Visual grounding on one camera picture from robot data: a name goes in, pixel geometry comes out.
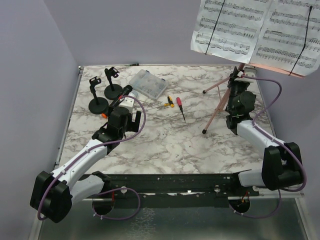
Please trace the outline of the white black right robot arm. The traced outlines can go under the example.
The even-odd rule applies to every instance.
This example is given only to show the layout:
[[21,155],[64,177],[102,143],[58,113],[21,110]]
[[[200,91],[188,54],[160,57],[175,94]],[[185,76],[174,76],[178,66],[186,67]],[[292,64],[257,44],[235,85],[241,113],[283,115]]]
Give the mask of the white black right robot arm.
[[252,186],[290,192],[291,187],[297,185],[300,191],[307,183],[300,148],[294,142],[284,142],[269,134],[250,116],[255,109],[256,95],[248,91],[250,82],[243,81],[244,76],[238,68],[229,75],[226,125],[263,154],[262,168],[237,173],[229,189],[236,196]]

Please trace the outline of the pink tripod music stand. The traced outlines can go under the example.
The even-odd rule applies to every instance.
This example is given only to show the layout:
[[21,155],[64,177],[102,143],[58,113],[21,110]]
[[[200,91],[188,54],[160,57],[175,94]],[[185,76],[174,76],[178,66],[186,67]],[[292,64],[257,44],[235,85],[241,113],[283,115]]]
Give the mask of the pink tripod music stand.
[[[246,65],[244,63],[240,63],[239,66],[236,66],[239,71],[243,72],[243,68]],[[240,75],[238,74],[238,78],[245,77],[244,74]],[[230,90],[228,89],[225,91],[224,95],[220,98],[220,102],[214,109],[209,121],[205,125],[204,129],[202,130],[203,134],[206,134],[208,131],[209,126],[211,125],[212,121],[216,117],[219,111],[225,110],[228,115],[226,116],[226,123],[228,129],[230,129],[234,134],[238,133],[238,130],[240,129],[240,124],[242,123],[250,123],[253,128],[257,128],[256,119],[264,112],[267,111],[268,108],[270,108],[280,97],[283,87],[280,84],[280,82],[274,80],[274,79],[268,79],[268,78],[261,78],[261,77],[255,77],[256,81],[264,81],[264,82],[271,82],[278,85],[278,94],[274,98],[274,100],[266,106],[263,110],[261,110],[259,113],[256,114],[255,117],[251,117],[251,112],[255,109],[255,103],[257,96],[248,90],[250,82],[247,82],[247,90],[242,92],[240,95],[233,98],[233,100],[229,100],[230,96]],[[214,88],[218,88],[221,84],[229,81],[229,76],[218,83],[212,85],[211,87],[205,89],[202,91],[203,94],[206,94],[210,90]]]

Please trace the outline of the black round microphone stand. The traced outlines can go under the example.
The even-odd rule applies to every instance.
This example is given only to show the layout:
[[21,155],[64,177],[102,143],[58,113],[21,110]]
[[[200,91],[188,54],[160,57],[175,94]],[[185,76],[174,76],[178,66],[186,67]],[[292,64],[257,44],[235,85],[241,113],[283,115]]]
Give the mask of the black round microphone stand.
[[119,84],[112,82],[112,78],[119,77],[119,71],[115,67],[111,67],[105,68],[104,73],[109,82],[109,85],[104,90],[104,95],[108,100],[115,100],[123,91],[123,88]]

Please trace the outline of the black stand holding white microphone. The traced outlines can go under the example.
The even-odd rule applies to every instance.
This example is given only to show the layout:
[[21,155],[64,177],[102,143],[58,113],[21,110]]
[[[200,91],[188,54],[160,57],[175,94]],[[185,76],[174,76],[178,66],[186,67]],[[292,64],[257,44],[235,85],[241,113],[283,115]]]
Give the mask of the black stand holding white microphone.
[[89,102],[88,109],[92,114],[95,114],[95,115],[105,114],[109,108],[108,101],[103,97],[98,97],[96,94],[95,87],[99,85],[101,82],[102,80],[97,76],[89,80],[89,83],[90,83],[89,89],[93,95],[93,99]]

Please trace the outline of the white microphone silver grille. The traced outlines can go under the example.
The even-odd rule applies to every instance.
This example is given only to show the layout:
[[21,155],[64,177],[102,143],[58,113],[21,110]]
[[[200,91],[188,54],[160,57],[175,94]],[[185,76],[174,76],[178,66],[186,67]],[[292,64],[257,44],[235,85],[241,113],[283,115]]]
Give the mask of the white microphone silver grille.
[[139,93],[137,91],[133,90],[128,95],[137,99],[139,96]]

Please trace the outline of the sheet music page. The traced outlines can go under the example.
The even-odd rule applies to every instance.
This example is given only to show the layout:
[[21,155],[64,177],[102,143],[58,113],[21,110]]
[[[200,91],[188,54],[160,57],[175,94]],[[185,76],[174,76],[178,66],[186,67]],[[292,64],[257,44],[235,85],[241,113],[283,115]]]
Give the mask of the sheet music page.
[[271,0],[202,0],[190,49],[248,64]]
[[272,1],[250,64],[289,75],[315,72],[320,66],[320,2]]

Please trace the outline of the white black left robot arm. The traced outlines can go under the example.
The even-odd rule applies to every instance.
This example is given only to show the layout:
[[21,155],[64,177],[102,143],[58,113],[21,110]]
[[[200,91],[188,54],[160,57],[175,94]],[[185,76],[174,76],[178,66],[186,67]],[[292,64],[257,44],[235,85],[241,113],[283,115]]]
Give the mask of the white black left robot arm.
[[[113,195],[122,187],[113,187],[111,179],[102,172],[94,172],[82,179],[85,172],[106,157],[120,143],[141,133],[146,124],[145,110],[137,111],[135,120],[126,107],[116,107],[106,125],[97,130],[85,147],[71,160],[51,171],[40,172],[34,182],[30,206],[37,211],[37,219],[62,221],[72,206],[87,197]],[[127,132],[134,134],[129,138]]]

